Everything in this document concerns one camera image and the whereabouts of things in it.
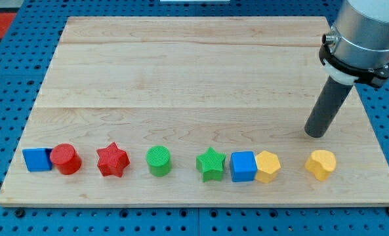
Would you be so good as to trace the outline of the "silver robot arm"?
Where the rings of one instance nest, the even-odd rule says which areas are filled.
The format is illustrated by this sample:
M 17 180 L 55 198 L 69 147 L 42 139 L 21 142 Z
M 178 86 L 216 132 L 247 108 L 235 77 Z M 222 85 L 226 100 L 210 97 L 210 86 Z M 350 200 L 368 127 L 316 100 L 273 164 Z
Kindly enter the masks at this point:
M 359 69 L 389 63 L 389 0 L 345 0 L 323 45 L 341 62 Z

